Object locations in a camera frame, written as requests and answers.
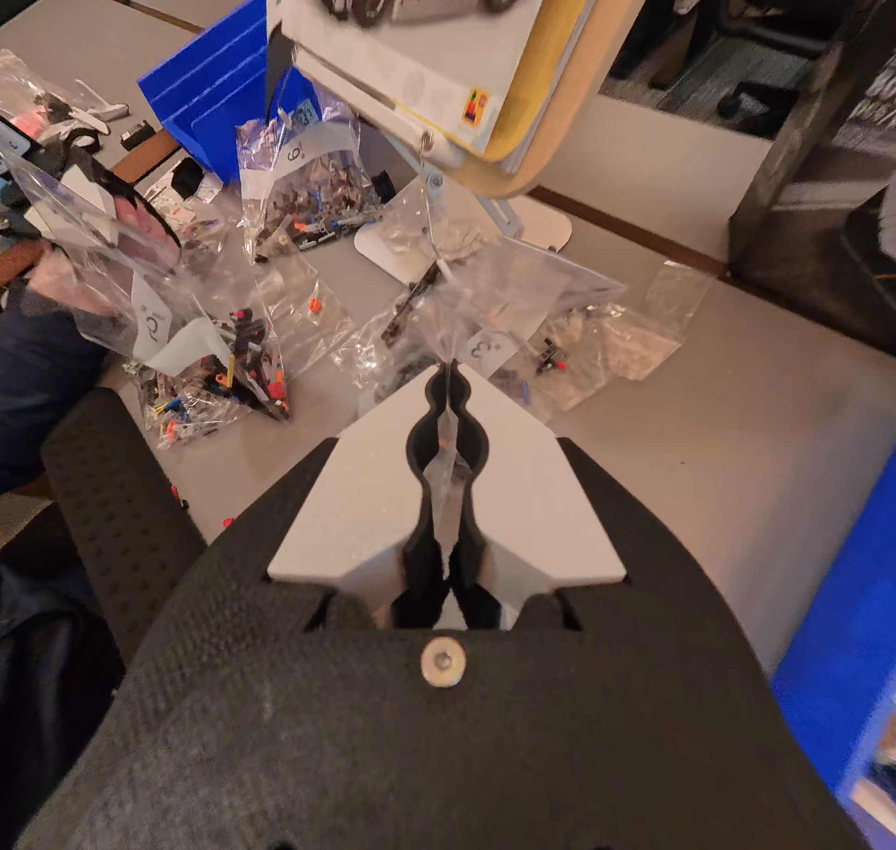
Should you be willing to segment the empty clear plastic bag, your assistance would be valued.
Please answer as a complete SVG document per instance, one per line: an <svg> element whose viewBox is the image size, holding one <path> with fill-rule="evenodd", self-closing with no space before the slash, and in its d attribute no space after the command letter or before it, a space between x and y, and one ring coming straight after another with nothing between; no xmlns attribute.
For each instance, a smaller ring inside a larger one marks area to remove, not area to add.
<svg viewBox="0 0 896 850"><path fill-rule="evenodd" d="M459 262L480 251L485 237L474 221L450 217L417 177L380 210L380 237L401 267L414 274L431 263Z"/></svg>

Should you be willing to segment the white lego piece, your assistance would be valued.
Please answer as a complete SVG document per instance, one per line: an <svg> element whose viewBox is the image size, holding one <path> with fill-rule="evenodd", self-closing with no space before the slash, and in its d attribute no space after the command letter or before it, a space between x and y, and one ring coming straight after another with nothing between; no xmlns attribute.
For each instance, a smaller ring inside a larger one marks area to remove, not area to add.
<svg viewBox="0 0 896 850"><path fill-rule="evenodd" d="M79 86L84 99L89 104L86 112L97 117L103 123L116 122L130 116L130 107L126 103L110 103L83 80L75 79L74 82Z"/></svg>

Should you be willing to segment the black perforated table edge pad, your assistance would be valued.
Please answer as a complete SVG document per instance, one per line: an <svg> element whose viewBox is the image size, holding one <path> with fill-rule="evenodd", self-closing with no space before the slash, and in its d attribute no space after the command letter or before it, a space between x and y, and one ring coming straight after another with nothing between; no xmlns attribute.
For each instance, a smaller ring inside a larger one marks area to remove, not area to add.
<svg viewBox="0 0 896 850"><path fill-rule="evenodd" d="M41 459L100 612L129 668L207 542L122 399L88 392Z"/></svg>

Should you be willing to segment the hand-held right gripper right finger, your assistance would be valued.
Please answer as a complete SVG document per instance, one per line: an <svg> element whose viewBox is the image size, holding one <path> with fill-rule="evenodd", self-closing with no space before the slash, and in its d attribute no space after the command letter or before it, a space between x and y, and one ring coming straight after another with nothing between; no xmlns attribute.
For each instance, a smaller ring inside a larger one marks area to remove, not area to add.
<svg viewBox="0 0 896 850"><path fill-rule="evenodd" d="M614 585L625 566L554 432L452 363L457 451L469 467L449 583L470 630L508 629L528 600Z"/></svg>

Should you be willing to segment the lego instruction booklet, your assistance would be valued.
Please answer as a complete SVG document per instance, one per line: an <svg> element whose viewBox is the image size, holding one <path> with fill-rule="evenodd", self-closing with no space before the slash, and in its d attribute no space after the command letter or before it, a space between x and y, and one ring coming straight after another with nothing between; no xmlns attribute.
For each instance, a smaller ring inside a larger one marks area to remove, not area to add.
<svg viewBox="0 0 896 850"><path fill-rule="evenodd" d="M268 24L516 173L596 0L267 0Z"/></svg>

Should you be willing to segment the black paper flap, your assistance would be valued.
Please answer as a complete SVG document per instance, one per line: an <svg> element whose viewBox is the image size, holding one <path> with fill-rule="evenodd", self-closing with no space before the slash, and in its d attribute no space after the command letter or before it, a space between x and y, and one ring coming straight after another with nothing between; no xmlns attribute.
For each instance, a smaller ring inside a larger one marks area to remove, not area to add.
<svg viewBox="0 0 896 850"><path fill-rule="evenodd" d="M299 101L294 79L293 43L282 32L282 23L271 30L266 49L265 115L269 123L282 110L291 115Z"/></svg>

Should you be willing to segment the person's left hand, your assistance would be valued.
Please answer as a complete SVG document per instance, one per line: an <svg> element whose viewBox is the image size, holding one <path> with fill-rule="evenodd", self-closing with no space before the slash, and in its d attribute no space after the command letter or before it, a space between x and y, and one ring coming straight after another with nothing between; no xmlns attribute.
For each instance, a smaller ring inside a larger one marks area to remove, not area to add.
<svg viewBox="0 0 896 850"><path fill-rule="evenodd" d="M112 243L118 259L96 252L94 265L78 264L56 233L41 237L37 263L28 274L28 291L40 298L42 307L53 305L70 312L116 316L122 312L122 302L133 284L133 269L124 264L124 259L163 273L179 262L176 236L143 199L113 196L104 204L105 209L109 207L114 208L115 215L101 219L98 230Z"/></svg>

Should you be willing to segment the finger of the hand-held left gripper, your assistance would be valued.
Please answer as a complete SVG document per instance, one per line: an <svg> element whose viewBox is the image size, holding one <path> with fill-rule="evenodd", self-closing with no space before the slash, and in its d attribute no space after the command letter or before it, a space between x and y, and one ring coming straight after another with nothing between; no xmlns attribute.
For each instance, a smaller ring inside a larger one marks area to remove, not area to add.
<svg viewBox="0 0 896 850"><path fill-rule="evenodd" d="M30 205L25 221L47 240L62 247L86 243L88 237L118 247L119 229L113 196L95 180L91 167L75 164L59 181L61 196Z"/></svg>

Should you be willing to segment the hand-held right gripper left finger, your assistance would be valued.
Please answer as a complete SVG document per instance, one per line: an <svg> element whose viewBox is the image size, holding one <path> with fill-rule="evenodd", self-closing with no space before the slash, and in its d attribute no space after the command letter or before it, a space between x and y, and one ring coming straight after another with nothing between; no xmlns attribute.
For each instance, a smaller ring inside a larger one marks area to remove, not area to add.
<svg viewBox="0 0 896 850"><path fill-rule="evenodd" d="M449 586L426 468L440 451L450 368L442 363L345 429L267 574L353 596L398 628L428 629Z"/></svg>

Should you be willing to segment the person's left forearm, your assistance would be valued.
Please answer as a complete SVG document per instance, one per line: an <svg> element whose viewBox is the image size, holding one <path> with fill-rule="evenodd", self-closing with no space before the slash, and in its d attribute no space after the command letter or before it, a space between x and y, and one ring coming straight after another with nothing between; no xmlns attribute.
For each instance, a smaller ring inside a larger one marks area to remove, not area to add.
<svg viewBox="0 0 896 850"><path fill-rule="evenodd" d="M1 315L1 493L43 473L40 449L102 374L108 350L59 303L16 279Z"/></svg>

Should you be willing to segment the blue plastic bin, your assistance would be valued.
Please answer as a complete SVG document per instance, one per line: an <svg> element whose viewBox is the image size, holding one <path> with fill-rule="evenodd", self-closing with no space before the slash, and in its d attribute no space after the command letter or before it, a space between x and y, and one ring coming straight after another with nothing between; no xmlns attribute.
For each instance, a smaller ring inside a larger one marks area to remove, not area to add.
<svg viewBox="0 0 896 850"><path fill-rule="evenodd" d="M296 69L267 93L266 5L239 5L138 80L161 126L223 184L238 178L237 128L279 109L300 125L322 119L313 84Z"/></svg>
<svg viewBox="0 0 896 850"><path fill-rule="evenodd" d="M801 749L868 844L894 848L894 454L771 689Z"/></svg>

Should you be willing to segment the person's navy jacket torso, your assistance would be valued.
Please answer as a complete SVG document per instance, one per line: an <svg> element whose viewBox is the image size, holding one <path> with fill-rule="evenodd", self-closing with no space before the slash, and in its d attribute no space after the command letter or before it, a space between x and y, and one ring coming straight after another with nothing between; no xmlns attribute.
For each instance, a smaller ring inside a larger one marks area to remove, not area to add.
<svg viewBox="0 0 896 850"><path fill-rule="evenodd" d="M1 568L1 847L13 848L95 734L125 666L79 564Z"/></svg>

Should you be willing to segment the printed paper sheet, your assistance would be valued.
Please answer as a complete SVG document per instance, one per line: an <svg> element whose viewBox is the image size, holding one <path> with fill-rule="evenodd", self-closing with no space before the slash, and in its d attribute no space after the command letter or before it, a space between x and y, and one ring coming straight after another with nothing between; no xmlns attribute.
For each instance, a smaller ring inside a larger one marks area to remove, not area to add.
<svg viewBox="0 0 896 850"><path fill-rule="evenodd" d="M205 171L205 178L200 185L199 190L196 192L196 195L188 200L181 200L170 187L171 172L178 162L175 162L173 167L170 167L167 172L164 172L161 178L151 184L147 190L142 192L142 196L147 202L154 205L158 204L163 208L173 209L176 206L190 204L192 202L211 203L222 191L223 184L218 178L218 175L214 172L207 171L202 166Z"/></svg>

